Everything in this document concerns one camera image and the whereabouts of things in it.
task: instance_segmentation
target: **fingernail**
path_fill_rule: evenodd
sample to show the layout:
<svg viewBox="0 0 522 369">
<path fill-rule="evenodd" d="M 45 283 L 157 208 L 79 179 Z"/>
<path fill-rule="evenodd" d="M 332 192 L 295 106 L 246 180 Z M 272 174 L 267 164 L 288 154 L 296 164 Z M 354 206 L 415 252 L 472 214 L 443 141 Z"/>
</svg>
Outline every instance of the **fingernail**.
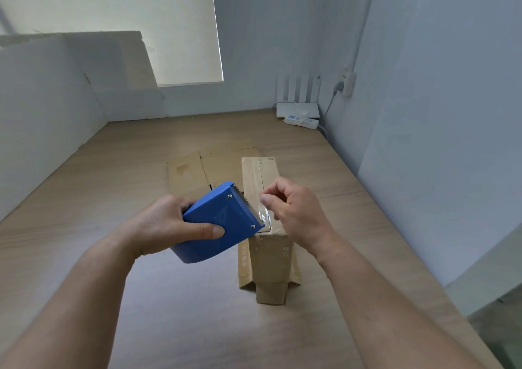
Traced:
<svg viewBox="0 0 522 369">
<path fill-rule="evenodd" d="M 214 228 L 212 229 L 212 237 L 213 238 L 222 237 L 223 234 L 225 234 L 225 229 L 222 228 L 221 226 L 215 225 Z"/>
<path fill-rule="evenodd" d="M 261 204 L 266 205 L 269 197 L 270 197 L 270 194 L 261 194 L 259 196 L 259 201 L 261 201 Z"/>
</svg>

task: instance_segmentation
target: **blue tape dispenser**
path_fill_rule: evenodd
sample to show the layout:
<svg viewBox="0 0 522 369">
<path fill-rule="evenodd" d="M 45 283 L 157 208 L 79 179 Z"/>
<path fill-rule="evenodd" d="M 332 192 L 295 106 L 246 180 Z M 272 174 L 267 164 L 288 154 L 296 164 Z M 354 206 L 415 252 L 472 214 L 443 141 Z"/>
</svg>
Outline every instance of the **blue tape dispenser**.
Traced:
<svg viewBox="0 0 522 369">
<path fill-rule="evenodd" d="M 196 201 L 183 214 L 193 223 L 222 226 L 225 234 L 215 240 L 191 240 L 171 249 L 184 263 L 207 260 L 257 233 L 264 223 L 233 182 L 225 182 Z"/>
</svg>

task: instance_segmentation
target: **hand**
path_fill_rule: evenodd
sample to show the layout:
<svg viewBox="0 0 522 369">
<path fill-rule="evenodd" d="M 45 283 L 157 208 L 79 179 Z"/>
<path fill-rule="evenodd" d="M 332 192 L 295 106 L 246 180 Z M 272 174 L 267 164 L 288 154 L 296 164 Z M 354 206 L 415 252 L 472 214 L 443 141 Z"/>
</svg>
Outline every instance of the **hand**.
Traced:
<svg viewBox="0 0 522 369">
<path fill-rule="evenodd" d="M 125 240 L 134 254 L 155 254 L 187 240 L 219 238 L 225 230 L 210 223 L 187 223 L 182 213 L 195 200 L 166 195 L 123 222 L 113 233 Z"/>
<path fill-rule="evenodd" d="M 281 220 L 288 237 L 316 256 L 337 237 L 313 192 L 279 177 L 259 196 L 261 203 Z"/>
</svg>

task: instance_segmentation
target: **left hand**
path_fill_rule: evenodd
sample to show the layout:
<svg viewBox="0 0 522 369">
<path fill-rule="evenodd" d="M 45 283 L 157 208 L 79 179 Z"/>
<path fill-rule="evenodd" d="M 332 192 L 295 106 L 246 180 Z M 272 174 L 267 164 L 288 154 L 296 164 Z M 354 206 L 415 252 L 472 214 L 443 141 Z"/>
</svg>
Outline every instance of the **left hand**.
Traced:
<svg viewBox="0 0 522 369">
<path fill-rule="evenodd" d="M 155 254 L 187 240 L 214 239 L 225 230 L 211 223 L 188 223 L 182 213 L 195 200 L 166 195 L 123 222 L 111 234 L 123 239 L 131 248 L 134 258 Z"/>
</svg>

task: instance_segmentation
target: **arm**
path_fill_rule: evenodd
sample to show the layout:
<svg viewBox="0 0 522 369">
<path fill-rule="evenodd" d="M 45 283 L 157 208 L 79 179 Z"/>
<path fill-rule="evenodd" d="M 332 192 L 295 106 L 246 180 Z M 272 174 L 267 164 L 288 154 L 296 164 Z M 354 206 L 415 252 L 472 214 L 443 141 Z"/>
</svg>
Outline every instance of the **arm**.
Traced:
<svg viewBox="0 0 522 369">
<path fill-rule="evenodd" d="M 368 369 L 483 368 L 335 232 L 309 189 L 278 178 L 260 200 L 326 272 Z"/>
<path fill-rule="evenodd" d="M 165 196 L 90 247 L 0 368 L 107 367 L 134 260 L 189 239 L 223 235 L 222 227 L 182 220 L 182 211 L 192 203 Z"/>
</svg>

